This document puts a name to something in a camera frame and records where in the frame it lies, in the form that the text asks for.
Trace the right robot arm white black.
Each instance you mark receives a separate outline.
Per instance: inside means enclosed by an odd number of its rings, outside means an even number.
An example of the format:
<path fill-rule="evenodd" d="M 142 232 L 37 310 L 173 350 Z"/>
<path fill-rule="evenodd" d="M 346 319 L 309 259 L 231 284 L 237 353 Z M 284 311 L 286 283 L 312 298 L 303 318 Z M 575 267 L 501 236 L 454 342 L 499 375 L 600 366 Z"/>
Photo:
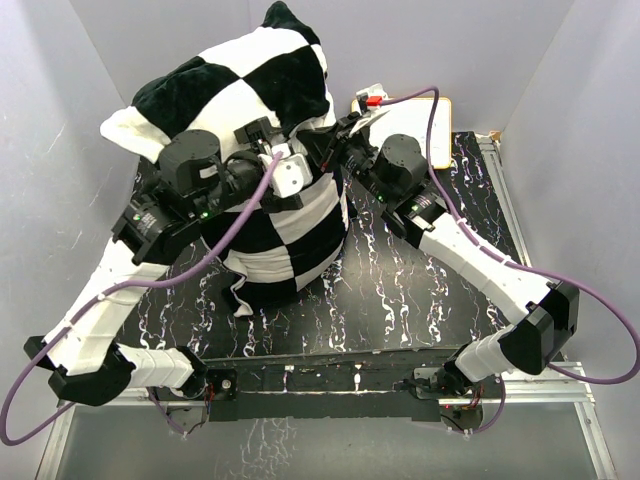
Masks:
<path fill-rule="evenodd" d="M 297 138 L 315 167 L 347 171 L 383 205 L 382 219 L 394 235 L 445 263 L 508 322 L 460 347 L 418 387 L 466 397 L 489 376 L 514 370 L 538 375 L 573 336 L 578 289 L 524 272 L 481 237 L 465 235 L 443 196 L 429 191 L 428 162 L 415 138 L 393 134 L 374 147 L 368 123 L 357 113 L 331 127 L 301 131 Z"/>

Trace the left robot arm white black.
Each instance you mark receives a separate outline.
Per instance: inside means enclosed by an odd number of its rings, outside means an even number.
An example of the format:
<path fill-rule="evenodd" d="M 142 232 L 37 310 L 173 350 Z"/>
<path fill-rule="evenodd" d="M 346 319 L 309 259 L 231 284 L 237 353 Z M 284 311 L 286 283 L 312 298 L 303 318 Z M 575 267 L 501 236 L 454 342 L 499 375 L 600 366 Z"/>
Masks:
<path fill-rule="evenodd" d="M 311 181 L 304 154 L 267 118 L 233 137 L 240 146 L 229 157 L 223 157 L 219 138 L 202 129 L 183 131 L 163 146 L 156 176 L 116 221 L 76 303 L 49 334 L 26 341 L 31 364 L 50 371 L 48 384 L 59 399 L 101 406 L 127 389 L 166 387 L 186 399 L 204 392 L 207 368 L 189 348 L 134 348 L 115 337 L 148 290 L 189 278 L 166 273 L 226 210 L 243 208 L 212 255 L 230 243 L 256 207 L 300 204 L 296 196 Z"/>

